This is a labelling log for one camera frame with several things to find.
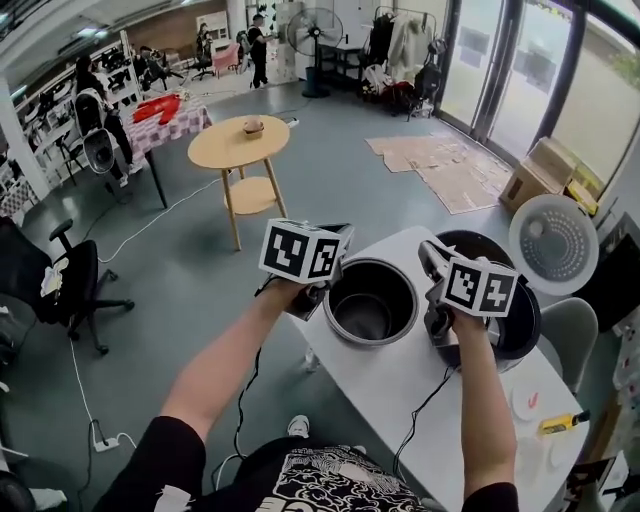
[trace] black bag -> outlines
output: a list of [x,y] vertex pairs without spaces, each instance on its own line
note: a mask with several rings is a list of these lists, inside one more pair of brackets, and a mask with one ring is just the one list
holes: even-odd
[[416,75],[414,83],[415,94],[421,99],[433,99],[433,95],[440,87],[442,72],[433,62],[428,62]]

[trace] desk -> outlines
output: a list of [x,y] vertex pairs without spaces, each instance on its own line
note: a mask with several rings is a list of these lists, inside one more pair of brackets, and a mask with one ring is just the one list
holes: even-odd
[[158,124],[161,114],[158,113],[139,123],[133,122],[133,113],[123,119],[124,129],[129,136],[133,161],[139,161],[146,157],[153,174],[153,180],[158,188],[158,195],[162,205],[167,208],[167,199],[164,195],[160,177],[156,171],[152,150],[179,139],[189,133],[201,132],[211,126],[209,112],[199,98],[192,97],[189,101],[181,101],[180,109],[167,124]]
[[65,137],[73,129],[75,122],[76,122],[75,119],[70,119],[69,121],[64,123],[62,126],[58,126],[56,129],[50,131],[47,134],[47,136],[44,139],[42,139],[42,142],[36,148],[33,154],[35,156],[41,155],[43,152],[45,152],[47,149],[53,146],[57,140],[59,140],[62,137]]
[[[360,46],[331,46],[331,45],[318,45],[320,49],[320,68],[322,78],[334,78],[342,83],[346,83],[353,87],[359,87],[362,82],[362,65],[358,60],[357,63],[350,61],[350,56],[355,55],[356,59],[362,47]],[[326,54],[333,54],[330,57],[326,57]],[[333,69],[324,69],[324,63],[333,64]],[[358,70],[358,78],[354,78],[348,75],[348,71],[351,69]]]
[[[429,236],[432,235],[426,228],[414,227],[353,256],[388,261],[413,282],[420,297],[420,313],[405,338],[384,347],[362,349],[334,333],[322,307],[308,322],[293,319],[338,387],[394,453],[411,427],[411,411],[440,384],[446,368],[431,346],[423,323],[428,306],[424,295],[433,283],[422,269],[418,246]],[[528,423],[514,419],[518,438],[532,437],[544,418],[581,412],[578,402],[537,348],[500,376],[509,403],[515,383],[525,379],[537,385],[540,411],[539,417]],[[455,374],[419,415],[416,435],[401,456],[404,466],[449,512],[459,512],[463,504],[461,407],[461,377]],[[582,424],[569,433],[556,434],[574,437],[568,443],[570,450],[563,463],[555,470],[548,465],[548,451],[557,438],[545,436],[544,461],[536,480],[532,485],[516,481],[522,512],[544,510],[569,474],[587,432],[588,424]]]
[[[189,159],[194,164],[222,173],[226,205],[237,250],[242,247],[236,226],[236,213],[257,213],[276,201],[280,214],[287,216],[269,157],[278,153],[289,141],[289,126],[277,117],[260,116],[264,124],[262,136],[248,139],[242,128],[249,117],[233,117],[216,123],[193,139],[189,146]],[[244,179],[245,166],[260,160],[267,168],[270,186],[267,182],[265,187],[266,178]],[[242,180],[247,183],[241,182],[229,187],[229,174],[236,168],[240,171]],[[240,201],[243,210],[236,211]]]

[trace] cardboard box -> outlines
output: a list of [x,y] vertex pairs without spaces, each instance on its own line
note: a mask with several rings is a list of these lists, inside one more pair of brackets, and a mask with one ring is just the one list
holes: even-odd
[[564,184],[557,182],[545,169],[525,158],[513,171],[507,186],[500,194],[505,206],[515,212],[533,197],[542,194],[562,194]]
[[598,213],[598,203],[591,193],[575,178],[567,185],[567,194],[575,199],[591,217],[595,217],[596,213]]
[[579,164],[558,141],[543,137],[516,167],[500,200],[515,212],[533,197],[562,194]]
[[546,174],[562,184],[563,188],[580,164],[580,160],[573,153],[555,139],[548,137],[540,139],[527,158],[544,168]]

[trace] white round lid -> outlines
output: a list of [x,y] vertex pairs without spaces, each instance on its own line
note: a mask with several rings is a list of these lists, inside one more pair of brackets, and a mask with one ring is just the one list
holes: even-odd
[[544,461],[544,445],[536,437],[518,439],[515,464],[515,484],[518,489],[532,487],[538,479]]
[[527,379],[520,379],[511,391],[511,410],[516,418],[529,422],[540,411],[539,386]]
[[516,212],[509,228],[516,270],[530,285],[549,295],[582,288],[598,263],[598,235],[573,199],[543,194]]

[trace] black rice cooker body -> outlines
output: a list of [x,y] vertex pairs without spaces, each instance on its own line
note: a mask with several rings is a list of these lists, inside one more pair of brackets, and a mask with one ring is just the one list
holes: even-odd
[[[473,231],[447,231],[440,233],[438,239],[448,247],[455,246],[457,252],[469,259],[485,256],[489,261],[501,263],[513,268],[507,253],[490,238]],[[440,357],[448,366],[460,366],[460,348],[457,344],[442,345],[434,338],[434,308],[424,316],[424,323],[429,338]],[[540,338],[540,305],[533,290],[528,286],[524,276],[518,278],[509,315],[496,318],[500,329],[500,338],[492,345],[499,372],[505,372],[516,366],[538,343]]]

